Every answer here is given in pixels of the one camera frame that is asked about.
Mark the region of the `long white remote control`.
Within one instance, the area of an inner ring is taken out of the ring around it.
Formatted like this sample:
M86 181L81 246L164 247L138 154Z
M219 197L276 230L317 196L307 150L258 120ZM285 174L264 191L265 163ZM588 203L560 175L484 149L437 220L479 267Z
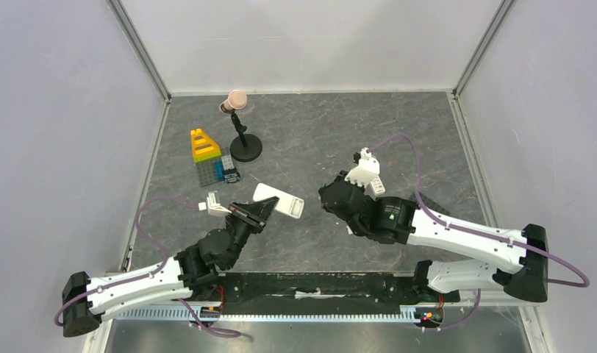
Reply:
M379 176L376 176L371 182L370 187L375 196L381 196L385 193L385 186Z

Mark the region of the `white grey remote control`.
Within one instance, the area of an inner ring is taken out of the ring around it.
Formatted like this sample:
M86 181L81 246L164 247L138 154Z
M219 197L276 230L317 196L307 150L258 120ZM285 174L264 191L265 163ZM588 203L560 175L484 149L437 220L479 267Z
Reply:
M304 211L304 200L283 190L259 183L255 188L252 200L258 202L271 197L279 199L274 208L275 211L290 218L300 219Z

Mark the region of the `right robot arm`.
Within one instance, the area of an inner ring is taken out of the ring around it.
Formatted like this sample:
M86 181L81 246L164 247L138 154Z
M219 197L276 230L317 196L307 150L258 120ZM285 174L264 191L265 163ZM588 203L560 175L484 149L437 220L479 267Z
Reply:
M341 171L318 190L322 208L344 221L351 234L383 244L428 246L465 256L443 263L418 262L413 294L430 300L456 290L502 289L525 302L548 299L547 236L544 227L497 229L424 210L420 202L397 196L372 198Z

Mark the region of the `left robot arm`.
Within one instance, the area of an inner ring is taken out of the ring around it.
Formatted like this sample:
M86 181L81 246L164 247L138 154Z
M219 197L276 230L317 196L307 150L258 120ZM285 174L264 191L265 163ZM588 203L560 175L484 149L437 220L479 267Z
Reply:
M218 289L220 271L232 268L251 235L259 234L279 202L271 196L255 202L232 202L223 206L210 192L199 204L181 199L176 203L210 215L222 217L224 225L213 229L197 243L174 255L144 232L135 214L137 233L160 250L162 259L142 269L119 274L90 277L80 271L69 276L62 290L62 306L54 324L66 338L85 335L98 329L127 310L163 301L181 301L197 297L211 299Z

